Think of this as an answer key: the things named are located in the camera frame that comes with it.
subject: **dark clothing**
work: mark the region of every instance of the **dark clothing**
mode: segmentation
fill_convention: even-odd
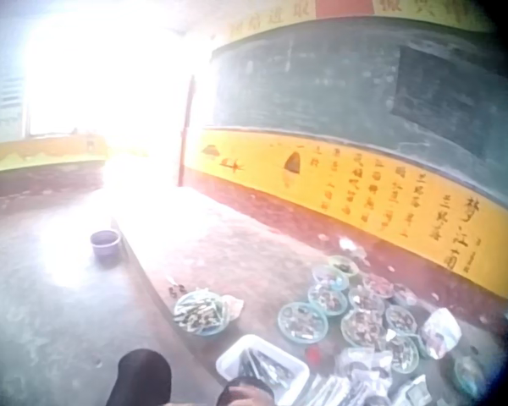
[[[217,405],[233,402],[230,387],[257,387],[274,398],[273,391],[257,378],[238,377],[229,382],[218,397]],[[107,406],[160,406],[171,398],[171,368],[168,361],[150,349],[136,349],[119,361],[119,374]]]

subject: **yellow wall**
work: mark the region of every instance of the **yellow wall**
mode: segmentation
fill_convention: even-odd
[[[426,169],[331,142],[232,130],[189,134],[185,164],[349,223],[508,298],[508,211]]]
[[[76,134],[0,143],[0,171],[53,163],[105,160],[108,145],[99,135]]]
[[[491,32],[492,24],[470,0],[282,0],[230,24],[213,22],[210,35],[219,46],[314,19],[379,16],[427,21],[462,30]]]

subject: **round plate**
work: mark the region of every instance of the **round plate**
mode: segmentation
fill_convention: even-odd
[[[316,283],[326,284],[333,290],[345,290],[350,285],[348,277],[343,272],[329,265],[318,265],[312,268],[312,277]]]
[[[215,303],[220,306],[224,306],[224,303],[222,302],[222,297],[219,294],[215,294],[213,292],[209,292],[206,290],[197,290],[194,292],[190,292],[189,294],[186,294],[182,296],[179,300],[177,300],[177,303],[175,304],[173,314],[174,316],[181,313],[180,309],[189,301],[194,301],[196,299],[214,299]],[[192,334],[196,334],[197,336],[212,336],[213,334],[218,334],[221,332],[224,328],[226,328],[229,324],[229,317],[224,317],[223,322],[219,326],[204,328],[200,331],[196,332],[190,332]]]
[[[402,283],[393,285],[393,299],[399,306],[414,306],[417,303],[416,294]]]
[[[330,256],[329,264],[333,267],[344,273],[347,277],[354,277],[359,273],[359,267],[356,263],[343,255],[333,255]]]
[[[482,366],[472,357],[461,357],[454,364],[457,387],[474,399],[480,399],[487,389]]]
[[[315,299],[316,293],[324,294],[326,297],[330,297],[331,299],[336,300],[340,304],[340,308],[338,310],[329,310],[326,309],[327,306],[324,306],[320,299]],[[348,301],[346,297],[338,291],[326,288],[323,285],[315,285],[308,289],[308,301],[311,305],[318,307],[325,315],[342,315],[346,309],[348,308]]]
[[[375,348],[377,351],[383,350],[385,330],[378,318],[379,315],[377,314],[365,313],[359,310],[349,312],[340,321],[342,337],[354,347]],[[354,334],[351,332],[351,329],[354,328],[354,323],[362,323],[365,325],[365,328],[371,330],[370,336],[373,336],[373,340],[361,340],[359,337],[354,337]]]
[[[365,306],[365,302],[357,300],[357,298],[368,299],[372,305],[368,307]],[[350,289],[348,292],[348,301],[352,305],[352,307],[358,309],[359,311],[375,311],[382,315],[386,308],[384,301],[381,300],[379,296],[371,293],[369,290],[365,289],[363,286],[358,286],[357,288]]]
[[[393,283],[385,277],[373,274],[364,275],[363,286],[382,299],[389,299],[393,296]]]
[[[417,368],[420,362],[420,354],[417,352],[416,344],[409,337],[395,337],[389,343],[386,343],[386,349],[394,353],[396,348],[401,345],[410,346],[412,351],[412,362],[408,368],[401,368],[400,364],[395,362],[396,358],[394,355],[394,360],[391,361],[391,369],[400,374],[411,374]]]
[[[411,328],[410,329],[403,329],[403,328],[399,328],[398,326],[396,326],[395,323],[389,318],[392,314],[401,314],[402,317],[410,317],[411,318]],[[408,311],[407,309],[405,309],[404,307],[391,305],[388,307],[388,309],[386,309],[384,316],[385,316],[386,322],[388,323],[388,328],[390,328],[391,330],[394,330],[397,334],[408,335],[408,334],[415,334],[416,333],[416,330],[417,330],[416,319],[414,318],[412,313],[410,311]]]
[[[300,311],[303,312],[305,317],[308,317],[308,315],[313,315],[317,318],[319,329],[316,331],[316,333],[313,335],[314,337],[312,338],[296,337],[292,335],[291,331],[286,326],[286,320],[297,317]],[[325,338],[325,336],[328,334],[329,329],[328,319],[325,314],[317,307],[302,302],[289,303],[283,306],[282,309],[280,309],[277,322],[279,323],[279,329],[284,334],[284,336],[289,338],[291,341],[299,344],[317,343],[318,341],[321,341]]]

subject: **concrete floor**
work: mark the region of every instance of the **concrete floor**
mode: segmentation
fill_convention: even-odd
[[[0,404],[102,405],[121,356],[152,348],[172,401],[213,404],[221,386],[149,299],[135,265],[102,269],[89,235],[111,222],[102,192],[0,200]]]

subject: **white plastic basket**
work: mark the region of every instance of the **white plastic basket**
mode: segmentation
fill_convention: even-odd
[[[258,350],[288,368],[295,376],[288,390],[275,391],[275,402],[279,406],[290,406],[299,396],[311,372],[308,365],[282,349],[253,334],[241,337],[217,359],[217,371],[226,381],[239,374],[240,355],[247,348]]]

